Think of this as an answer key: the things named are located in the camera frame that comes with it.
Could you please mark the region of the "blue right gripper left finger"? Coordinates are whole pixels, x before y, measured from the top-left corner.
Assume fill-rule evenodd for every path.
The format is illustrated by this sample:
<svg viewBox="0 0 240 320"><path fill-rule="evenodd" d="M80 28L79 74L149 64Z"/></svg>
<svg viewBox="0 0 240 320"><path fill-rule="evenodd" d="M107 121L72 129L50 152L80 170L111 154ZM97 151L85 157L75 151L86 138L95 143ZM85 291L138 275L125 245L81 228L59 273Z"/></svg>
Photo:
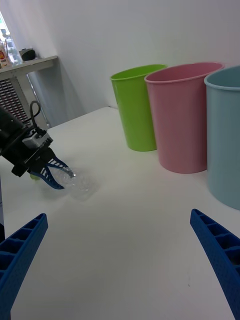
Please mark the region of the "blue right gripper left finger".
<svg viewBox="0 0 240 320"><path fill-rule="evenodd" d="M8 320L28 269L48 229L41 213L0 244L0 318Z"/></svg>

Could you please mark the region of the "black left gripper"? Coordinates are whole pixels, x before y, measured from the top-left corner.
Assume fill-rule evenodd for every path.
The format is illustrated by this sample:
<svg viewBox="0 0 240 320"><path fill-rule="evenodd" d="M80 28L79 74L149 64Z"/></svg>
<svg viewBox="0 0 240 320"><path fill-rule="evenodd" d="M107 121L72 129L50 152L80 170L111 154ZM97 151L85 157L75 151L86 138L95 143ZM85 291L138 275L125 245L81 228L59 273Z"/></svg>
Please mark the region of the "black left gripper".
<svg viewBox="0 0 240 320"><path fill-rule="evenodd" d="M46 130L37 132L35 129L23 129L8 134L1 131L1 156L12 165L12 173L21 177L25 172L42 179L55 190L63 190L53 177L49 168L61 170L71 178L75 173L55 156L50 144L53 139Z"/></svg>

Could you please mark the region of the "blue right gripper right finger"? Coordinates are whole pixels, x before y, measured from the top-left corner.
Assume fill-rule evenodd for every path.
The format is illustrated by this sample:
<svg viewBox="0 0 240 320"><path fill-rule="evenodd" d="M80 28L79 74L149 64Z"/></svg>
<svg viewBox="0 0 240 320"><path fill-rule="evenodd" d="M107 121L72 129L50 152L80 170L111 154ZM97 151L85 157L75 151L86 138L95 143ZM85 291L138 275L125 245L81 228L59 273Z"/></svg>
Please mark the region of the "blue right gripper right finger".
<svg viewBox="0 0 240 320"><path fill-rule="evenodd" d="M240 239L197 209L191 211L190 225L214 270L234 318L240 319Z"/></svg>

